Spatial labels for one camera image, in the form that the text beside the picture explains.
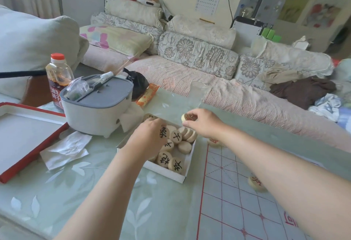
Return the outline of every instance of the sofa armrest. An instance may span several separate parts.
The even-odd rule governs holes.
[[[39,107],[50,101],[52,101],[52,96],[47,76],[30,77],[20,104]]]

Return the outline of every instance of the table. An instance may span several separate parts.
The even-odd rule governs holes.
[[[181,124],[180,117],[187,111],[186,100],[184,96],[159,89],[145,112]],[[328,170],[351,180],[349,153],[213,106],[201,107],[213,111],[231,126],[278,148],[321,162]],[[57,111],[53,104],[43,108]],[[16,228],[29,230],[33,239],[53,238],[102,176],[125,135],[118,128],[108,139],[93,136],[86,147],[88,156],[54,171],[48,171],[38,159],[7,184],[0,184],[0,227],[1,220],[5,220]],[[121,239],[197,238],[206,162],[206,152],[202,151],[206,149],[206,139],[199,137],[183,184],[147,169],[141,170]]]

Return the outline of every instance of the transparent glass cup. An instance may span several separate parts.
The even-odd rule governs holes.
[[[210,88],[211,88],[210,86],[198,81],[191,82],[190,91],[188,94],[189,108],[190,109],[198,108],[202,103],[202,101],[205,99]]]

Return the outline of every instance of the forearm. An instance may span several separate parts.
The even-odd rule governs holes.
[[[55,240],[118,239],[143,160],[122,148]]]
[[[229,126],[217,138],[314,239],[349,238],[349,181]]]

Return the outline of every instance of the chess board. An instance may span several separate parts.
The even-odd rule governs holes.
[[[266,192],[248,184],[252,174],[229,149],[207,147],[198,240],[312,240]]]

